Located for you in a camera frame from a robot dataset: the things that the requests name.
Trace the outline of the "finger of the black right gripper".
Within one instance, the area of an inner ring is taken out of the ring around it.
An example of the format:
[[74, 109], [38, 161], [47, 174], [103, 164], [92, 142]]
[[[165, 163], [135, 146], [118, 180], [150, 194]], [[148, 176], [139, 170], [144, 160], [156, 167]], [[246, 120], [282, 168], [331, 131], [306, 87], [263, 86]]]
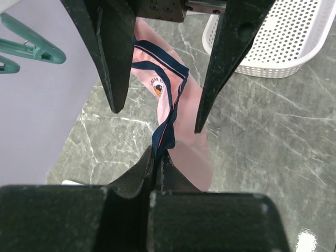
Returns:
[[114, 113], [125, 105], [136, 16], [127, 1], [63, 1], [102, 82]]

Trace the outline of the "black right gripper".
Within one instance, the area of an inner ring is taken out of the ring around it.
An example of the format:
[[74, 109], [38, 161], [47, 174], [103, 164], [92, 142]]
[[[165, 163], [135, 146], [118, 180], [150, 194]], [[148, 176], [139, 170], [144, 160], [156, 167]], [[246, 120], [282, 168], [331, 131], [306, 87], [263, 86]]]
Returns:
[[137, 17], [182, 23], [189, 12], [220, 14], [199, 102], [195, 133], [200, 133], [215, 99], [250, 51], [274, 1], [133, 0]]

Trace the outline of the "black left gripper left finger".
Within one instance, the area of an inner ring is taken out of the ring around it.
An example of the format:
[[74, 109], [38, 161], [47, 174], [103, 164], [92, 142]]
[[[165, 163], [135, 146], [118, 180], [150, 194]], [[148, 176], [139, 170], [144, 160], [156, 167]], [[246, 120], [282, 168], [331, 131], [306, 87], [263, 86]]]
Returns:
[[1, 187], [1, 251], [146, 251], [154, 151], [108, 185]]

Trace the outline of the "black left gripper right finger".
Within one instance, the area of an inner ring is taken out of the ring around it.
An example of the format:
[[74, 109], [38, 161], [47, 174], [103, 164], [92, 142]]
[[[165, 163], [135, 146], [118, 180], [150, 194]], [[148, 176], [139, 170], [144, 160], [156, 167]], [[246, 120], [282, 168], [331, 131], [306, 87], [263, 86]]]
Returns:
[[256, 193], [199, 191], [168, 153], [150, 195], [149, 251], [289, 251], [276, 205]]

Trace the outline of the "white perforated plastic basket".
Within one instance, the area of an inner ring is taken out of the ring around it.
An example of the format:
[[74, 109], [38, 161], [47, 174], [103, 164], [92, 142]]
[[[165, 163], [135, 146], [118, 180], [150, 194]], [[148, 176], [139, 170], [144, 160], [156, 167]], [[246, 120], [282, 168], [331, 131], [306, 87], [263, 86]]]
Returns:
[[334, 19], [334, 0], [275, 1], [236, 73], [293, 75], [321, 50]]

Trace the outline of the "pink underwear navy trim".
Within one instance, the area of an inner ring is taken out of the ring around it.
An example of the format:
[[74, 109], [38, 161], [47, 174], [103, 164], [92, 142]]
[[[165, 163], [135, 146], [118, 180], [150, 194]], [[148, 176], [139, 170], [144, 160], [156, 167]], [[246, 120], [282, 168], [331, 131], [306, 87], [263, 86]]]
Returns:
[[135, 21], [133, 43], [131, 73], [158, 99], [155, 156], [167, 151], [173, 165], [206, 192], [213, 176], [207, 135], [195, 133], [202, 89], [173, 47], [142, 18]]

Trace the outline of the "teal front clothes peg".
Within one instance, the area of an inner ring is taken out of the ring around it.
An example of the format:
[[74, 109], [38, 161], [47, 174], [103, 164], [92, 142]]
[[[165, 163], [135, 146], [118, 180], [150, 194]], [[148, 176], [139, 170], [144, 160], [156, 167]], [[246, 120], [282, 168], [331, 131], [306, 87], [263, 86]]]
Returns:
[[16, 74], [20, 71], [20, 66], [6, 57], [0, 56], [0, 62], [0, 74]]

